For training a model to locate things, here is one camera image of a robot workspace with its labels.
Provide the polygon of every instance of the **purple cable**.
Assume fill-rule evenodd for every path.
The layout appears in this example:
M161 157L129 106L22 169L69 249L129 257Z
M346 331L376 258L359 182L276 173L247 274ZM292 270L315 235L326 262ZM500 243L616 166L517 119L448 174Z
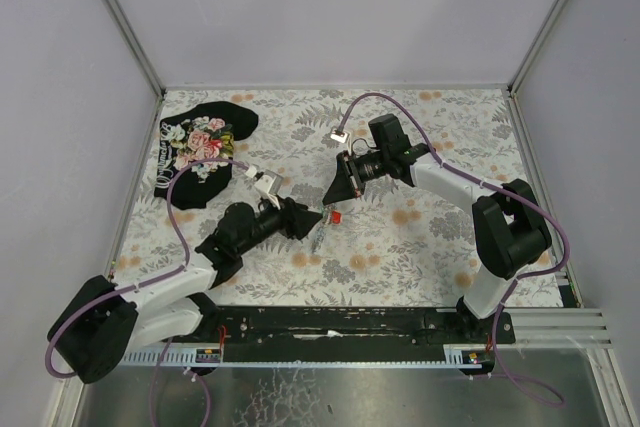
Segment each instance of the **purple cable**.
M449 172L452 172L452 173L454 173L454 174L456 174L456 175L458 175L458 176L460 176L460 177L462 177L462 178L464 178L464 179L466 179L466 180L468 180L470 182L473 182L474 184L478 184L481 187L486 187L489 190L492 190L494 192L498 192L498 193L500 193L502 195L505 195L505 196L507 196L507 197L509 197L509 198L511 198L513 200L516 200L516 201L520 202L521 204L525 205L526 207L529 207L531 210L533 210L537 214L539 214L542 217L544 217L553 226L553 228L556 230L556 232L558 232L558 235L560 236L560 240L562 241L562 247L563 247L562 259L560 259L560 262L558 262L558 264L556 266L551 267L549 269L539 270L539 271L535 271L535 272L527 272L527 273L520 274L520 275L516 276L516 278L514 279L513 283L511 284L509 289L507 289L507 291L505 292L504 296L500 300L500 304L498 305L498 308L496 309L496 312L494 314L493 326L492 326L492 329L491 329L491 338L492 339L496 339L497 338L497 332L498 332L498 320L500 318L500 314L502 314L502 312L504 310L504 304L507 301L507 299L511 296L513 291L515 290L516 285L518 284L518 281L521 280L521 279L529 278L529 277L537 277L537 276L540 276L540 275L546 275L546 274L552 274L554 272L558 272L565 265L567 265L567 262L569 262L569 255L571 253L571 247L569 245L569 239L567 237L566 232L564 231L562 226L558 223L558 221L555 220L553 217L551 217L551 214L549 214L545 210L541 209L538 205L534 204L533 202L529 201L528 199L525 199L524 197L521 197L518 194L514 194L513 192L509 192L508 190L505 190L502 187L498 187L497 185L488 184L488 183L484 182L483 180L479 179L478 177L475 177L475 176L473 176L471 174L468 174L467 172L464 172L464 171L462 171L460 169L457 169L453 165L446 163L444 161L444 159L442 157L440 157L440 155L438 155L438 153L436 152L436 149L433 147L433 144L429 140L429 136L427 135L425 130L422 128L422 126L418 123L418 121L415 119L415 117L413 117L413 115L411 115L411 113L405 107L403 107L402 104L400 104L394 98L389 97L388 95L381 94L381 93L378 93L378 92L368 92L366 94L362 94L361 96L357 97L353 102L351 102L351 105L349 105L349 108L345 112L344 117L342 118L342 121L338 125L338 130L339 131L343 131L344 130L344 126L347 123L347 119L349 118L349 115L351 115L351 111L356 106L356 104L358 102L360 102L362 99L366 99L367 97L380 97L380 98L383 98L383 99L388 100L389 102L391 102L398 109L400 109L407 116L407 118L411 121L411 123L416 127L416 129L418 129L418 132L420 132L420 135L424 139L424 142L427 144L427 147L429 147L429 150L431 151L431 155L436 160L436 162L438 162L438 164L440 164L440 166L442 168L447 169ZM525 394L528 397L531 397L532 399L534 399L534 400L536 400L536 401L538 401L538 402L540 402L540 403L542 403L544 405L547 405L549 407L556 407L556 408L557 407L564 407L564 405L565 405L564 397L557 390L555 390L552 386L550 386L548 384L545 384L544 382L539 381L537 379L530 379L530 378L523 377L523 376L517 376L517 375L513 374L511 371L509 371L509 369L506 367L506 365L502 361L502 356L498 352L498 345L495 342L494 342L494 345L493 345L493 351L495 353L496 360L498 361L498 365L500 365L500 367L504 371L503 375L507 379L509 379L518 388L518 390L520 390L523 394ZM558 399L559 399L559 402L549 401L549 400L545 399L544 397L541 397L541 396L539 396L537 394L534 394L530 390L527 390L522 385L520 385L520 381L533 382L533 383L535 383L535 384L537 384L537 385L539 385L541 387L544 387L546 390L548 390L549 392L551 392L554 395L556 395L558 397Z
M180 232L178 223L176 222L176 219L173 215L173 209L171 208L171 196L173 195L173 188L176 182L178 181L178 179L182 176L182 174L184 174L188 170L191 170L191 168L196 165L209 163L209 162L229 163L243 170L246 170L248 168L245 164L238 162L237 160L222 159L220 157L212 157L210 159L197 160L195 162L190 163L184 169L180 170L173 179L171 179L171 182L169 183L169 189L167 191L167 213L169 214L169 221L171 222L171 226L173 227L173 230L175 230L176 235L178 236L178 239L180 240L180 243L184 248L184 264L181 264L180 266L176 267L170 272L166 272L164 274L158 275L157 277L153 277L149 280L145 280L144 282L140 282L140 285L137 287L135 285L129 285L127 287L121 287L119 289L115 289L114 291L109 292L108 294L101 295L100 297L85 304L76 312L71 314L71 316L66 321L64 321L63 324L60 326L60 328L56 331L56 333L51 338L51 342L49 342L49 345L47 346L44 363L45 363L45 367L47 368L47 372L49 372L50 375L58 379L68 379L76 375L75 372L63 373L63 372L57 371L53 366L52 356L53 356L53 349L55 348L56 344L60 340L60 337L62 336L62 334L64 334L64 332L71 326L71 324L73 324L76 320L78 320L85 312L93 309L96 305L99 305L106 300L112 299L122 294L132 292L137 288L139 289L139 288L148 287L158 282L162 282L163 280L170 279L171 277L174 277L179 273L183 272L187 268L186 266L189 265L189 261L191 260L191 251L189 250L189 244L187 243L187 240L184 238L184 235L182 235L182 232Z
M158 357L158 361L156 362L156 366L153 369L153 378L151 379L151 385L149 386L149 417L151 418L151 425L153 427L158 427L158 418L156 417L156 383L158 382L158 373L160 372L160 364L164 360L165 355L167 355L167 351L169 350L169 346L173 342L173 337L167 340L162 352L160 353L160 357ZM207 387L206 382L199 375L195 375L195 379L200 383L202 389L204 390L204 397L206 403L206 409L204 412L204 418L202 419L202 423L200 427L205 427L207 425L207 421L209 420L209 416L211 415L211 394L209 393L209 388Z

